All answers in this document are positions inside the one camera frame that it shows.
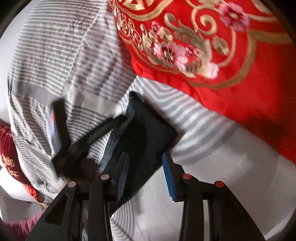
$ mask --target pink fabric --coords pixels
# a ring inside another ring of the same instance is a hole
[[[36,214],[33,218],[28,220],[5,223],[5,226],[17,241],[25,241],[43,212],[44,211]]]

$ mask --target white wall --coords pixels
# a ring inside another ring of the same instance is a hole
[[[7,196],[0,196],[0,210],[3,222],[28,219],[42,211],[36,202],[21,201]]]
[[[10,23],[0,38],[0,119],[9,123],[7,110],[7,76],[18,36],[29,12],[39,0],[32,0]]]

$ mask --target striped fabric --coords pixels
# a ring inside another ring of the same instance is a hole
[[[179,141],[171,150],[174,161],[201,181],[223,180],[263,234],[295,207],[295,168],[280,171],[292,163],[190,96],[134,75],[107,0],[40,0],[19,36],[8,90],[21,168],[47,203],[63,181],[51,162],[50,103],[59,97],[66,100],[67,128],[74,142],[106,118],[124,113],[133,90],[178,131]],[[98,163],[109,135],[90,148],[89,157]],[[268,165],[274,168],[265,169]],[[274,209],[275,203],[280,207]],[[181,213],[182,204],[169,198],[160,169],[111,217],[113,238],[177,240]]]

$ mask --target pink flower embroidery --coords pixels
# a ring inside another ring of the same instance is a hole
[[[234,31],[244,32],[246,27],[250,26],[250,18],[244,13],[242,7],[230,3],[220,3],[219,8],[221,12],[220,19],[226,27],[232,27]]]
[[[121,19],[126,20],[126,16],[123,13],[121,13]]]
[[[153,50],[157,58],[165,66],[169,66],[172,69],[177,67],[180,72],[185,70],[185,64],[188,62],[188,59],[183,46],[177,45],[175,42],[162,42],[159,44],[155,43]]]
[[[128,32],[128,36],[130,37],[131,41],[135,41],[135,36],[133,35],[133,32]]]
[[[198,56],[198,49],[194,48],[193,46],[188,46],[185,48],[186,50],[186,56],[188,58],[190,57],[197,57]]]
[[[150,38],[153,42],[158,43],[157,35],[156,35],[155,32],[153,32],[152,29],[149,31],[148,35],[149,35],[149,38]]]
[[[151,23],[151,30],[156,34],[156,35],[159,35],[160,33],[160,26],[157,22],[153,21]]]
[[[218,77],[219,67],[215,63],[208,63],[207,66],[205,66],[202,71],[200,72],[200,75],[204,76],[207,79],[215,79]]]
[[[119,11],[118,11],[117,7],[113,8],[113,14],[114,14],[115,19],[118,18]]]
[[[156,53],[153,51],[152,48],[148,48],[148,51],[152,54],[153,57],[157,58]]]

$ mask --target dark red pillow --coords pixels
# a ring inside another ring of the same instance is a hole
[[[12,139],[12,133],[10,127],[0,120],[0,156],[1,160],[6,167],[10,175],[17,181],[21,182],[26,191],[37,202],[40,203],[40,199],[37,195],[37,191],[31,185],[25,174],[20,168],[20,163],[17,157],[17,150]]]

